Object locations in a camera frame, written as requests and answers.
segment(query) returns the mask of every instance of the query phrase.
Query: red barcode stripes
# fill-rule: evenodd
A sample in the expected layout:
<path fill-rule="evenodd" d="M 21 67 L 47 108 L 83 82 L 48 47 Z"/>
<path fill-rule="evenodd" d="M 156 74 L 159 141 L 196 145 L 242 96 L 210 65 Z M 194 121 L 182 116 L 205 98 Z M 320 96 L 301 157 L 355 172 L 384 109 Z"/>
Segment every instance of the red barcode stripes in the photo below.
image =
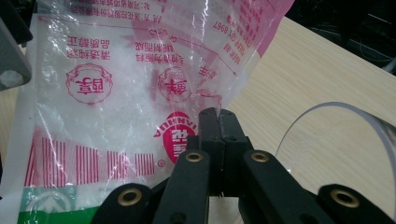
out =
<path fill-rule="evenodd" d="M 77 184 L 99 182 L 98 150 L 91 147 L 76 146 Z"/>
<path fill-rule="evenodd" d="M 128 171 L 128 158 L 125 152 L 107 152 L 107 178 L 126 179 Z"/>
<path fill-rule="evenodd" d="M 41 139 L 43 153 L 44 188 L 61 188 L 66 185 L 65 143 Z"/>
<path fill-rule="evenodd" d="M 154 175 L 154 155 L 153 154 L 134 154 L 134 164 L 136 175 Z"/>
<path fill-rule="evenodd" d="M 26 177 L 24 181 L 25 187 L 37 186 L 37 171 L 35 166 L 35 143 L 32 143 L 29 154 L 29 161 L 27 164 Z"/>

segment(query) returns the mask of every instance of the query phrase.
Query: green stripe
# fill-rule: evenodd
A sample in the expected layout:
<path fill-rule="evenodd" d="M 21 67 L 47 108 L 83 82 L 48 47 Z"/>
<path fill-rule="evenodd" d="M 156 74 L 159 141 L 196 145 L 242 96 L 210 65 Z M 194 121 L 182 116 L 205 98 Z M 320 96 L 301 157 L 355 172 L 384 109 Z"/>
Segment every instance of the green stripe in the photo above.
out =
<path fill-rule="evenodd" d="M 64 213 L 20 212 L 18 224 L 89 224 L 99 207 Z"/>

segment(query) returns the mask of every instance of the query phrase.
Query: black mechanical part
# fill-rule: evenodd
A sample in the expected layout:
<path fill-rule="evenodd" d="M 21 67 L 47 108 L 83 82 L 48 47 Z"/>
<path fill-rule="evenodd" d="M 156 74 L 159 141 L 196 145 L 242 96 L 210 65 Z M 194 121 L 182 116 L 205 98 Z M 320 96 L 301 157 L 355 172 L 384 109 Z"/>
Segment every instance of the black mechanical part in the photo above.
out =
<path fill-rule="evenodd" d="M 221 132 L 215 108 L 208 108 L 201 111 L 198 128 L 198 148 L 209 154 L 211 160 L 210 196 L 219 196 L 224 187 L 223 167 L 225 146 L 224 142 L 221 141 Z"/>
<path fill-rule="evenodd" d="M 3 20 L 17 44 L 26 43 L 32 40 L 33 36 L 29 31 L 29 27 L 23 21 L 22 17 L 18 14 L 18 11 L 11 2 L 8 0 L 0 0 L 0 5 L 0 19 Z"/>
<path fill-rule="evenodd" d="M 245 153 L 242 172 L 268 223 L 334 223 L 270 153 Z"/>
<path fill-rule="evenodd" d="M 10 0 L 10 2 L 20 14 L 24 23 L 30 27 L 32 15 L 37 12 L 36 0 Z"/>
<path fill-rule="evenodd" d="M 152 223 L 207 223 L 209 169 L 209 155 L 202 150 L 181 153 Z"/>
<path fill-rule="evenodd" d="M 246 224 L 394 223 L 353 189 L 330 185 L 318 196 L 303 189 L 273 155 L 252 150 L 234 113 L 221 110 L 218 117 L 209 108 L 199 120 L 169 179 L 154 189 L 119 187 L 92 223 L 204 224 L 209 195 L 239 197 Z M 131 188 L 141 188 L 141 199 L 124 206 L 119 199 Z"/>
<path fill-rule="evenodd" d="M 320 188 L 318 204 L 336 223 L 394 223 L 381 209 L 356 190 L 342 185 Z"/>
<path fill-rule="evenodd" d="M 139 184 L 126 184 L 114 189 L 96 211 L 91 224 L 143 223 L 151 189 Z"/>

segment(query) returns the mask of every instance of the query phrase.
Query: wooden table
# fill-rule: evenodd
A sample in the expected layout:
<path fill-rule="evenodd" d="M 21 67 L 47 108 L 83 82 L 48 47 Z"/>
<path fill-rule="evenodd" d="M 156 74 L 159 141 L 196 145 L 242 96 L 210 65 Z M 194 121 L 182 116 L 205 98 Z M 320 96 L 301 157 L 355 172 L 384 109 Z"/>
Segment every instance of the wooden table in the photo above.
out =
<path fill-rule="evenodd" d="M 6 157 L 17 90 L 0 92 L 0 149 Z M 228 109 L 255 148 L 275 153 L 308 108 L 344 102 L 396 126 L 396 78 L 284 19 L 246 87 Z"/>

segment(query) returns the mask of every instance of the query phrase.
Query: transparent plastic bag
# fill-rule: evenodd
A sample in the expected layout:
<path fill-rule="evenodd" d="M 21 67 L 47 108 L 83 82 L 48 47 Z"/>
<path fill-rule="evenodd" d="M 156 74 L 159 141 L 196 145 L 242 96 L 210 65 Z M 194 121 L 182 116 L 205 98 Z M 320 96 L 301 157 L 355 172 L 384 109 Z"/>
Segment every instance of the transparent plastic bag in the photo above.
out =
<path fill-rule="evenodd" d="M 43 0 L 19 223 L 88 223 L 168 177 L 197 115 L 245 85 L 292 1 Z"/>

